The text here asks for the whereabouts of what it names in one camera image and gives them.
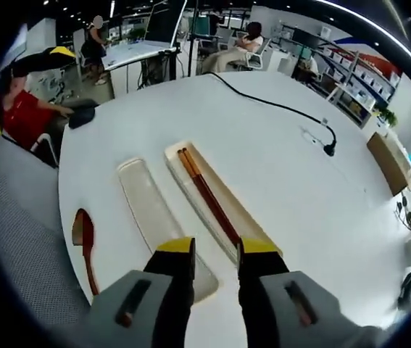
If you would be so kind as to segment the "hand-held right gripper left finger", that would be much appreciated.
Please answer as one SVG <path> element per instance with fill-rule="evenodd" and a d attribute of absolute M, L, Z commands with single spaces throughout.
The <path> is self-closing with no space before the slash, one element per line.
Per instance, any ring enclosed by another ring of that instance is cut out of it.
<path fill-rule="evenodd" d="M 171 239 L 157 247 L 143 270 L 103 290 L 88 316 L 95 346 L 183 347 L 195 265 L 195 239 Z"/>

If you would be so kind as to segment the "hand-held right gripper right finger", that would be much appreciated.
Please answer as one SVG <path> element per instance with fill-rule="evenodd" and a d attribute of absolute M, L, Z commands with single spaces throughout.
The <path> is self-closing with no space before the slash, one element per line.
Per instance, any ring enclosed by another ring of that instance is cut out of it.
<path fill-rule="evenodd" d="M 238 301 L 249 347 L 371 347 L 373 329 L 342 314 L 339 301 L 274 246 L 241 238 Z"/>

